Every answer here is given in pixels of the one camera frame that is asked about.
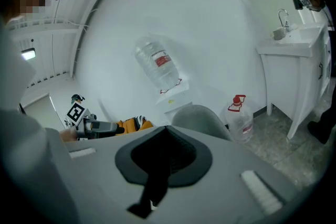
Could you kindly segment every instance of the chrome faucet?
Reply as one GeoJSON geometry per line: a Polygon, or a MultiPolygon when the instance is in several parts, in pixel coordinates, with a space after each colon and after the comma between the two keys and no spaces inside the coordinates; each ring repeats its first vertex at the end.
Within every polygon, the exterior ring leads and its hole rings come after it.
{"type": "Polygon", "coordinates": [[[280,17],[280,12],[285,12],[285,13],[287,14],[287,16],[289,16],[289,14],[288,14],[288,12],[287,12],[285,9],[283,9],[283,8],[281,8],[281,9],[278,11],[278,17],[279,17],[279,20],[280,20],[280,25],[281,25],[281,27],[284,27],[284,28],[286,29],[286,31],[288,32],[288,31],[289,31],[289,22],[286,20],[285,25],[283,25],[282,20],[281,20],[281,17],[280,17]]]}

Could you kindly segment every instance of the transparent plastic bottle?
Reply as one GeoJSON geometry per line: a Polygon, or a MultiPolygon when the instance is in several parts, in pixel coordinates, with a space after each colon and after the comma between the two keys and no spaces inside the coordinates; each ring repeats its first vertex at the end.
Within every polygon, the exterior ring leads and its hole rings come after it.
{"type": "Polygon", "coordinates": [[[232,137],[241,143],[248,142],[253,135],[253,112],[244,104],[245,95],[236,95],[233,104],[225,110],[225,119],[232,137]]]}
{"type": "Polygon", "coordinates": [[[159,90],[169,90],[179,82],[179,72],[164,47],[150,37],[141,38],[135,47],[135,58],[159,90]]]}

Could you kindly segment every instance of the tiled floor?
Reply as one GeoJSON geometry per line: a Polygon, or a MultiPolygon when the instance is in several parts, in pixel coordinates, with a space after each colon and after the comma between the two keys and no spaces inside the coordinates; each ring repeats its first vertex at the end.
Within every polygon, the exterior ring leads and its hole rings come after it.
{"type": "Polygon", "coordinates": [[[322,145],[309,134],[307,123],[318,121],[320,115],[330,107],[335,83],[336,79],[333,78],[319,105],[300,124],[291,140],[287,139],[291,119],[274,108],[271,116],[264,113],[255,118],[253,137],[245,144],[260,158],[284,173],[300,190],[322,176],[333,150],[336,129],[332,131],[327,144],[322,145]]]}

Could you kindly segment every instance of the bottle label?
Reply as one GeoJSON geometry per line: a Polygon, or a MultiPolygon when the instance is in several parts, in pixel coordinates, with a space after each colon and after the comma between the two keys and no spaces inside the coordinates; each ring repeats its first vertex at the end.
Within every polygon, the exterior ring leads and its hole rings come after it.
{"type": "Polygon", "coordinates": [[[243,129],[243,134],[249,133],[253,128],[253,124],[247,126],[246,128],[243,129]]]}
{"type": "Polygon", "coordinates": [[[166,53],[165,50],[160,50],[152,55],[153,60],[156,62],[158,67],[164,65],[165,63],[171,61],[172,59],[166,53]]]}

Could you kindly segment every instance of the sink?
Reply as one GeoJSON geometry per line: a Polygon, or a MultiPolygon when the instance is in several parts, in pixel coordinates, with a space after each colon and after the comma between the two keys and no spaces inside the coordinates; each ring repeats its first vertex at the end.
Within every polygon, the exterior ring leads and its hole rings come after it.
{"type": "Polygon", "coordinates": [[[328,33],[326,23],[300,25],[286,33],[281,40],[269,38],[257,47],[259,54],[278,54],[312,57],[314,50],[321,49],[324,34],[328,33]]]}

